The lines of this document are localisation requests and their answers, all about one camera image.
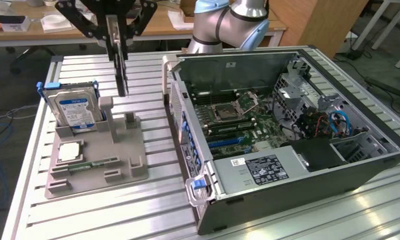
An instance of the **gray 3d-printed holder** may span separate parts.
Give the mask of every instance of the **gray 3d-printed holder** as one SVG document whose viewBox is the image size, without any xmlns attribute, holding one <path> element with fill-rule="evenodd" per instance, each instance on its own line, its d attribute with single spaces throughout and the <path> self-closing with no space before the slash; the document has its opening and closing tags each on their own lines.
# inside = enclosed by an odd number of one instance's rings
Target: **gray 3d-printed holder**
<svg viewBox="0 0 400 240">
<path fill-rule="evenodd" d="M 149 178 L 139 117 L 130 114 L 126 118 L 114 119 L 113 97 L 99 98 L 99 108 L 106 113 L 107 120 L 95 123 L 97 131 L 75 134 L 70 126 L 55 128 L 47 199 Z M 73 160 L 59 161 L 60 147 L 68 143 L 79 143 L 79 156 Z"/>
</svg>

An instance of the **white table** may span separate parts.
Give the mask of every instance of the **white table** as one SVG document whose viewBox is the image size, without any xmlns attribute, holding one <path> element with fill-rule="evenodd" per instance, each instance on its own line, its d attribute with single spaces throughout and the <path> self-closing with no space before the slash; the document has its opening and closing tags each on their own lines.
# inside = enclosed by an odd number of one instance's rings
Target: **white table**
<svg viewBox="0 0 400 240">
<path fill-rule="evenodd" d="M 379 7 L 379 9 L 378 9 L 378 11 L 377 11 L 377 13 L 375 13 L 375 15 L 374 15 L 371 21 L 369 22 L 369 24 L 367 24 L 367 26 L 366 26 L 366 28 L 365 28 L 365 30 L 363 30 L 363 32 L 362 32 L 362 34 L 361 34 L 358 40 L 357 40 L 355 43 L 354 43 L 354 46 L 353 46 L 353 49 L 354 49 L 354 50 L 357 50 L 357 49 L 361 47 L 361 45 L 362 45 L 362 43 L 363 43 L 366 37 L 369 36 L 369 34 L 370 34 L 370 32 L 371 32 L 371 29 L 374 28 L 377 22 L 379 21 L 382 15 L 383 15 L 383 13 L 385 13 L 385 11 L 386 11 L 386 9 L 389 8 L 389 5 L 390 5 L 391 3 L 398 3 L 398 4 L 400 4 L 400 0 L 385 0 L 385 2 L 382 3 L 382 5 L 381 5 L 381 7 Z M 400 20 L 400 11 L 399 11 L 398 14 L 394 16 L 394 18 L 393 18 L 393 20 L 391 20 L 389 26 L 386 27 L 386 29 L 385 29 L 385 31 L 382 32 L 382 34 L 381 34 L 378 40 L 375 41 L 375 44 L 373 45 L 373 49 L 374 49 L 374 50 L 377 50 L 377 49 L 381 47 L 381 45 L 382 45 L 385 39 L 387 38 L 387 36 L 389 36 L 391 30 L 394 29 L 395 25 L 398 24 L 399 20 Z M 398 68 L 400 68 L 400 61 L 398 62 L 398 64 L 397 64 L 395 66 L 397 66 Z"/>
<path fill-rule="evenodd" d="M 318 49 L 302 48 L 400 135 L 399 117 Z M 114 117 L 123 117 L 129 110 L 141 116 L 150 178 L 46 199 L 56 120 L 42 100 L 3 240 L 400 239 L 400 165 L 382 172 L 353 192 L 214 234 L 198 235 L 162 94 L 162 58 L 175 53 L 179 52 L 130 54 L 126 62 L 129 97 L 118 97 L 114 64 L 106 55 L 67 56 L 51 63 L 47 82 L 97 79 L 101 94 L 114 96 Z M 333 88 L 321 74 L 311 72 L 311 81 L 330 93 Z"/>
</svg>

